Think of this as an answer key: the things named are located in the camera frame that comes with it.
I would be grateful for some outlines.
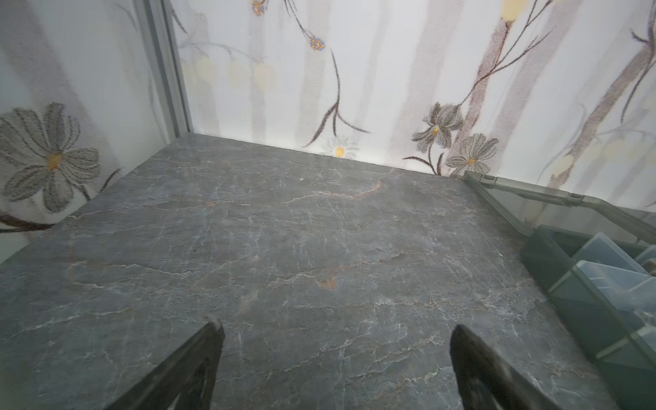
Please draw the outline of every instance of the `floral wallpaper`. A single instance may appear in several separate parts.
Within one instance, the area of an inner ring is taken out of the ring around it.
[[[196,132],[656,211],[654,0],[172,0]]]
[[[173,137],[129,0],[0,3],[0,262]]]

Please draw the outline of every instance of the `yellow flower center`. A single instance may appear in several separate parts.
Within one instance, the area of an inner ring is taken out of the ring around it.
[[[46,159],[46,161],[48,161],[48,168],[51,171],[54,171],[55,169],[57,169],[57,167],[59,167],[59,164],[62,163],[63,158],[64,158],[64,154],[62,153],[48,155],[48,158]]]

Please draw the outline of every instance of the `white daisy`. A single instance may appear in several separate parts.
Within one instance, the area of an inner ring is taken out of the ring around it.
[[[345,136],[328,138],[323,145],[323,155],[331,157],[355,159],[358,156],[358,145]]]

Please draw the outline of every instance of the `gray marble surface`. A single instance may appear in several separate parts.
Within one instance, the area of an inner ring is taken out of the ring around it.
[[[456,409],[469,326],[563,409],[615,409],[464,182],[176,141],[0,266],[0,401],[99,409],[204,323],[214,407]]]

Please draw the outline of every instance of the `open box lid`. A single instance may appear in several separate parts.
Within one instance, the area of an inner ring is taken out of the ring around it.
[[[615,241],[656,243],[656,215],[638,218],[622,208],[587,195],[466,171],[463,178],[519,233],[529,236],[540,225],[595,235]]]

